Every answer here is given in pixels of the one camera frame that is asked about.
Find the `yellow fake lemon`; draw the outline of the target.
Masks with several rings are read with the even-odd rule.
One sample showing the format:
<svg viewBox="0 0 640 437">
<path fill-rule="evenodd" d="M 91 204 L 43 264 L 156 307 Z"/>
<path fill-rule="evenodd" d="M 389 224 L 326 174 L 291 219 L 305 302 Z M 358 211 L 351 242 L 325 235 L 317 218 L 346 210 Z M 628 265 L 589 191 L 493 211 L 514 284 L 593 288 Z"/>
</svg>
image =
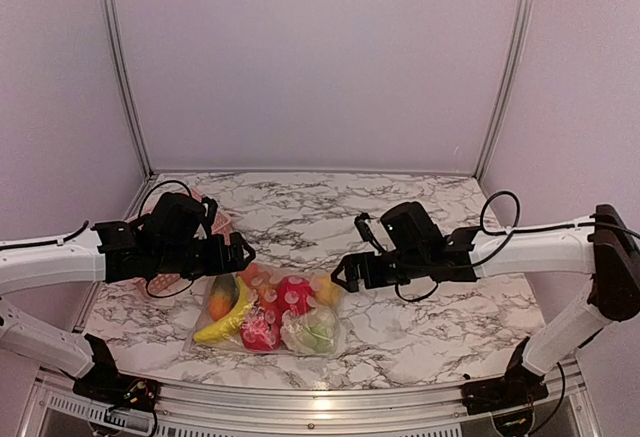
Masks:
<svg viewBox="0 0 640 437">
<path fill-rule="evenodd" d="M 341 288 L 336 285 L 329 275 L 316 276 L 311 281 L 315 300 L 328 307 L 335 308 L 341 298 Z"/>
</svg>

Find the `orange green fake mango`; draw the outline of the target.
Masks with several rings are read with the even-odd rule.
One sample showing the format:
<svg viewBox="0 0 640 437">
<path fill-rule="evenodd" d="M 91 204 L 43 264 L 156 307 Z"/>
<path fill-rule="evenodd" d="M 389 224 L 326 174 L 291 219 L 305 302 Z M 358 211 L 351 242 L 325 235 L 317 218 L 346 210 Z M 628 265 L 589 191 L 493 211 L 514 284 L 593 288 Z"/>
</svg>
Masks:
<svg viewBox="0 0 640 437">
<path fill-rule="evenodd" d="M 231 274 L 216 276 L 212 282 L 208 310 L 214 322 L 229 314 L 238 299 L 236 279 Z"/>
</svg>

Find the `yellow fake banana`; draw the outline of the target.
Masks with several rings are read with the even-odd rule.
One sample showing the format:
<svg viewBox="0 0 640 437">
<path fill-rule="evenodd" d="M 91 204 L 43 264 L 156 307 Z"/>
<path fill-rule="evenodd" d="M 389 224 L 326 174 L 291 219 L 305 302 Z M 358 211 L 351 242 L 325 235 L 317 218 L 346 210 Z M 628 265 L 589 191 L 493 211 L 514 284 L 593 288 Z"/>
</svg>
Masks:
<svg viewBox="0 0 640 437">
<path fill-rule="evenodd" d="M 193 341 L 199 344 L 217 343 L 227 340 L 239 332 L 244 316 L 253 308 L 251 290 L 240 277 L 235 277 L 238 287 L 238 299 L 231 312 L 221 320 L 208 323 L 193 334 Z"/>
</svg>

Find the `red fake dragon fruit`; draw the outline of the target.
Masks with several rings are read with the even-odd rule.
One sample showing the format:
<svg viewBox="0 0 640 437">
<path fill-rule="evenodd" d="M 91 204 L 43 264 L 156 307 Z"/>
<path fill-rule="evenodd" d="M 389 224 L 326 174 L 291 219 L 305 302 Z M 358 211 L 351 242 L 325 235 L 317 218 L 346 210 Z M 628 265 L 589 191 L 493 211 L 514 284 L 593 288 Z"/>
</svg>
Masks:
<svg viewBox="0 0 640 437">
<path fill-rule="evenodd" d="M 250 352 L 267 353 L 276 350 L 281 344 L 281 337 L 275 314 L 260 307 L 251 309 L 244 316 L 240 337 L 244 348 Z"/>
<path fill-rule="evenodd" d="M 315 306 L 315 291 L 307 279 L 288 276 L 277 287 L 276 303 L 281 312 L 304 315 Z"/>
</svg>

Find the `clear zip top bag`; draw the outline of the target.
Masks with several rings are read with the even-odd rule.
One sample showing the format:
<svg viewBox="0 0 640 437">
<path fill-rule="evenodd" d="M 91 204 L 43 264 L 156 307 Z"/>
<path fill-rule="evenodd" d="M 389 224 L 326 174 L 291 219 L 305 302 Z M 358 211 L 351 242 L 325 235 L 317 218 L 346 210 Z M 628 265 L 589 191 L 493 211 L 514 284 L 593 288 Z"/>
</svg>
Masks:
<svg viewBox="0 0 640 437">
<path fill-rule="evenodd" d="M 250 264 L 207 284 L 187 349 L 327 356 L 339 344 L 343 290 L 326 272 Z"/>
</svg>

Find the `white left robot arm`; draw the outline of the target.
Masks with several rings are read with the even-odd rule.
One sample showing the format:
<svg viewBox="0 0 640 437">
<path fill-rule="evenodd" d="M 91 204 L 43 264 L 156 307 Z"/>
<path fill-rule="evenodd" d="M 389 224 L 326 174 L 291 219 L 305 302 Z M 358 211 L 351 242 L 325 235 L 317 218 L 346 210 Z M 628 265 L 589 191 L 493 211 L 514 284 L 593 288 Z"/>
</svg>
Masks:
<svg viewBox="0 0 640 437">
<path fill-rule="evenodd" d="M 48 242 L 26 240 L 1 250 L 1 294 L 73 282 L 115 283 L 177 274 L 194 281 L 247 268 L 255 250 L 244 237 L 194 233 L 172 237 L 125 222 L 107 222 Z M 1 302 L 1 347 L 83 379 L 106 402 L 125 395 L 126 380 L 109 363 L 109 349 L 92 336 L 72 334 Z"/>
</svg>

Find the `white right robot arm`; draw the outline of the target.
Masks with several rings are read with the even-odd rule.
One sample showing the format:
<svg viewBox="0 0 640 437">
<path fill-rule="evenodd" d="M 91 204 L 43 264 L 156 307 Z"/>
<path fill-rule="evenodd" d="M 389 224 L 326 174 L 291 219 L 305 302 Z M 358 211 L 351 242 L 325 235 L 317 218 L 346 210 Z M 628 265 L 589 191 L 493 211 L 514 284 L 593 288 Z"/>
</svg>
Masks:
<svg viewBox="0 0 640 437">
<path fill-rule="evenodd" d="M 609 204 L 546 226 L 478 225 L 443 234 L 420 203 L 407 202 L 382 216 L 390 250 L 379 246 L 367 220 L 359 216 L 356 226 L 372 251 L 344 256 L 331 274 L 350 293 L 398 289 L 422 277 L 441 284 L 521 274 L 542 278 L 534 295 L 547 302 L 552 278 L 565 278 L 557 287 L 564 308 L 547 315 L 544 326 L 518 346 L 496 382 L 495 395 L 506 405 L 519 403 L 535 381 L 604 328 L 639 313 L 639 235 Z"/>
</svg>

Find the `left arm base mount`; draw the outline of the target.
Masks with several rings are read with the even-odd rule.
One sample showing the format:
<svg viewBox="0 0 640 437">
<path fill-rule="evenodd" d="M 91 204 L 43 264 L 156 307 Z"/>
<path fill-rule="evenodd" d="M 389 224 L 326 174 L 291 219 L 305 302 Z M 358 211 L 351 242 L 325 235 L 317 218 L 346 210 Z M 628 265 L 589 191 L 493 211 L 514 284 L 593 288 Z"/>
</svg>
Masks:
<svg viewBox="0 0 640 437">
<path fill-rule="evenodd" d="M 85 334 L 84 339 L 92 351 L 92 365 L 82 377 L 73 378 L 73 392 L 109 404 L 112 409 L 153 411 L 159 396 L 160 383 L 154 379 L 120 372 L 102 339 L 91 334 Z"/>
</svg>

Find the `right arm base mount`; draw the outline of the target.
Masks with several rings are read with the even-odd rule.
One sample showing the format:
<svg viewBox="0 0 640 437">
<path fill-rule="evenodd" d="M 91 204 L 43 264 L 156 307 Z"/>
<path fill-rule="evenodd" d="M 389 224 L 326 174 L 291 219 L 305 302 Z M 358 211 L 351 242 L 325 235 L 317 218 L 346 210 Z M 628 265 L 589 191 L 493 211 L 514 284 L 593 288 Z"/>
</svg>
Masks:
<svg viewBox="0 0 640 437">
<path fill-rule="evenodd" d="M 469 415 L 530 405 L 549 396 L 544 377 L 524 367 L 529 340 L 527 337 L 516 346 L 502 376 L 469 381 L 461 387 L 462 403 Z"/>
</svg>

